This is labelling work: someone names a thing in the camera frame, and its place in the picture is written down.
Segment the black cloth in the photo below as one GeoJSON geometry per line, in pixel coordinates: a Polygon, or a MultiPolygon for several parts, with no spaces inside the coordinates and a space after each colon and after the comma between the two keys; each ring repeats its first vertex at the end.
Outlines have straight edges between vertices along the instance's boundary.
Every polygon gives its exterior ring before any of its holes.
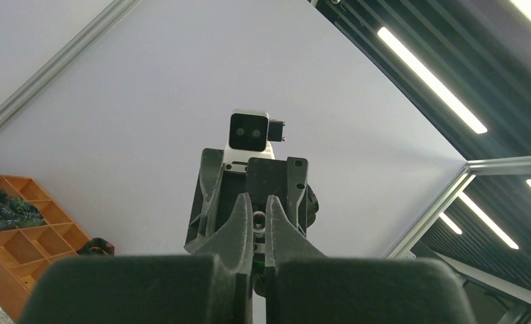
{"type": "Polygon", "coordinates": [[[76,251],[78,254],[110,254],[114,255],[114,245],[103,238],[93,238],[76,251]]]}
{"type": "Polygon", "coordinates": [[[32,227],[45,222],[38,209],[21,197],[11,197],[0,189],[0,231],[32,227]]]}

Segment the wooden compartment box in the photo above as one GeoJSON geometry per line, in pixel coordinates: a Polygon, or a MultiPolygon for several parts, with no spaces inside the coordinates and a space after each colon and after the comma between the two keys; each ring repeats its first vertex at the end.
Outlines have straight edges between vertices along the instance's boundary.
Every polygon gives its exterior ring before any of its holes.
{"type": "Polygon", "coordinates": [[[89,237],[34,180],[0,175],[0,188],[33,204],[45,219],[41,226],[0,232],[0,306],[17,321],[49,265],[78,257],[89,237]]]}

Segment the ceiling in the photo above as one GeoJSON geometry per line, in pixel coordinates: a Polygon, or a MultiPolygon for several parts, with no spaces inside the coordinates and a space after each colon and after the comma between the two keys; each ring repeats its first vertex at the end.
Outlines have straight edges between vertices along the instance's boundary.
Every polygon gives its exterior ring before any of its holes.
{"type": "MultiPolygon", "coordinates": [[[[531,23],[511,4],[319,0],[316,7],[466,159],[531,155],[531,23]],[[389,50],[376,34],[383,26],[470,108],[487,133],[471,131],[389,50]]],[[[436,252],[531,290],[531,189],[526,179],[482,176],[464,190],[513,238],[518,250],[504,244],[458,199],[446,214],[463,234],[438,221],[422,241],[436,252]]]]}

